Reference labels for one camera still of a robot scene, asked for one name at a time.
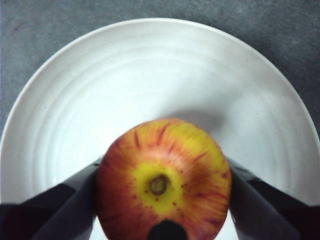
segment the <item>yellow patch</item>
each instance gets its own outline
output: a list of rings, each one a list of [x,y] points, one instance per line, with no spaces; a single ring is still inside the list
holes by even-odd
[[[159,175],[165,175],[168,181],[165,192],[161,195],[155,195],[151,192],[150,182]],[[157,214],[164,215],[183,207],[182,178],[180,173],[171,166],[141,162],[133,170],[133,176],[136,179],[137,195],[146,206],[152,206]]]

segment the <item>plate rim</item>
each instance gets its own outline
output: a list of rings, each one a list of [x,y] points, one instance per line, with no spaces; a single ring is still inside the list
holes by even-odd
[[[250,52],[254,53],[257,57],[259,57],[261,60],[263,60],[266,64],[269,65],[269,67],[272,68],[272,70],[279,75],[280,79],[283,81],[283,83],[286,84],[286,86],[290,89],[291,93],[294,94],[294,97],[296,98],[296,100],[299,103],[299,107],[301,108],[301,110],[304,112],[304,115],[306,116],[307,122],[308,122],[308,126],[309,128],[311,128],[311,132],[312,132],[312,137],[315,141],[315,144],[317,146],[317,151],[318,151],[318,155],[320,156],[320,136],[318,136],[318,132],[315,126],[315,123],[305,105],[305,103],[303,102],[302,98],[299,96],[299,94],[297,93],[297,91],[295,90],[295,88],[292,86],[292,84],[289,82],[289,80],[284,76],[284,74],[269,60],[267,59],[264,55],[262,55],[258,50],[256,50],[255,48],[253,48],[252,46],[250,46],[249,44],[245,43],[244,41],[242,41],[241,39],[225,32],[222,31],[218,28],[215,28],[213,26],[209,26],[203,23],[199,23],[199,22],[195,22],[195,21],[191,21],[191,20],[186,20],[186,19],[179,19],[179,18],[167,18],[167,17],[147,17],[147,18],[135,18],[135,19],[130,19],[130,20],[124,20],[124,21],[118,21],[115,23],[111,23],[102,27],[99,27],[95,30],[92,30],[84,35],[81,35],[77,38],[75,38],[74,40],[72,40],[71,42],[67,43],[65,46],[63,46],[62,48],[60,48],[57,52],[55,52],[52,56],[50,56],[35,72],[34,74],[29,78],[29,80],[26,82],[26,84],[23,86],[22,90],[20,91],[20,93],[18,94],[16,100],[14,101],[14,104],[11,107],[11,110],[8,114],[8,117],[5,121],[4,127],[3,127],[3,131],[2,131],[2,135],[1,135],[1,140],[0,140],[0,156],[1,153],[3,152],[3,143],[6,142],[7,136],[8,136],[8,129],[9,126],[12,122],[12,118],[15,114],[15,112],[17,111],[17,106],[20,104],[21,102],[21,98],[22,96],[25,94],[25,92],[27,92],[30,88],[30,85],[33,83],[33,81],[37,78],[37,76],[52,62],[54,61],[58,56],[60,56],[61,54],[63,54],[67,49],[71,48],[72,46],[78,44],[79,42],[90,38],[91,36],[94,36],[98,33],[107,31],[109,29],[112,28],[117,28],[117,27],[121,27],[121,26],[125,26],[125,25],[132,25],[132,24],[141,24],[141,23],[175,23],[175,24],[184,24],[184,25],[189,25],[189,26],[193,26],[193,27],[197,27],[197,28],[202,28],[208,31],[212,31],[215,32],[219,35],[222,35],[226,38],[229,38],[231,40],[233,40],[234,42],[240,44],[241,46],[243,46],[244,48],[248,49]]]

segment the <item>red apple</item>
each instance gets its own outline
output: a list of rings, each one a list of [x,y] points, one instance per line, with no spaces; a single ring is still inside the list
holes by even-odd
[[[113,142],[95,192],[109,240],[146,240],[163,220],[181,225],[189,240],[212,240],[226,219],[231,172],[206,132],[180,119],[158,119]]]

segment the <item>apple calyx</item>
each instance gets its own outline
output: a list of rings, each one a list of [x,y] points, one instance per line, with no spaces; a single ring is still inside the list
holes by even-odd
[[[167,189],[167,181],[168,181],[167,177],[163,174],[155,177],[150,182],[151,192],[156,196],[163,194]]]

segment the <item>red streak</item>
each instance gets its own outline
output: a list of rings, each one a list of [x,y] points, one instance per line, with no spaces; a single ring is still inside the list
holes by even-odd
[[[202,158],[204,155],[206,155],[206,154],[207,154],[207,152],[204,152],[204,153],[198,155],[198,156],[193,160],[193,162],[195,163],[196,161],[198,161],[199,159],[201,159],[201,158]]]
[[[212,196],[211,194],[203,194],[201,192],[199,192],[197,195],[197,197],[202,198],[202,199],[206,199],[208,201],[211,201],[210,197]]]
[[[159,136],[158,136],[158,139],[156,141],[156,144],[159,146],[161,144],[161,140],[162,140],[162,137],[164,136],[164,133],[167,129],[167,127],[170,125],[170,123],[167,123],[166,125],[164,125],[163,129],[161,130]]]
[[[110,163],[109,163],[108,161],[106,161],[106,160],[102,160],[102,161],[101,161],[101,164],[102,164],[102,165],[105,165],[106,167],[109,167],[109,166],[110,166]]]
[[[138,133],[136,131],[134,132],[134,140],[135,140],[135,145],[138,147],[138,149],[141,149]]]
[[[108,221],[113,221],[117,218],[119,218],[121,216],[121,214],[115,214],[115,215],[111,215],[111,216],[107,216],[107,217],[101,217],[101,222],[108,222]]]
[[[113,144],[116,148],[120,149],[122,141],[123,141],[122,138],[118,138]]]
[[[221,221],[219,221],[218,219],[215,219],[214,217],[210,217],[210,218],[205,218],[203,219],[205,222],[208,222],[214,226],[219,226],[221,225]]]
[[[158,215],[154,215],[150,220],[152,221],[152,220],[155,220],[157,218],[158,218]]]
[[[226,179],[228,176],[228,172],[226,171],[224,174],[221,175],[221,177],[223,177],[224,179]]]
[[[172,144],[171,147],[168,150],[168,156],[171,154],[172,150],[174,149],[176,143]]]
[[[218,191],[214,192],[213,195],[222,199],[228,199],[227,196],[223,195],[221,192],[218,192]]]

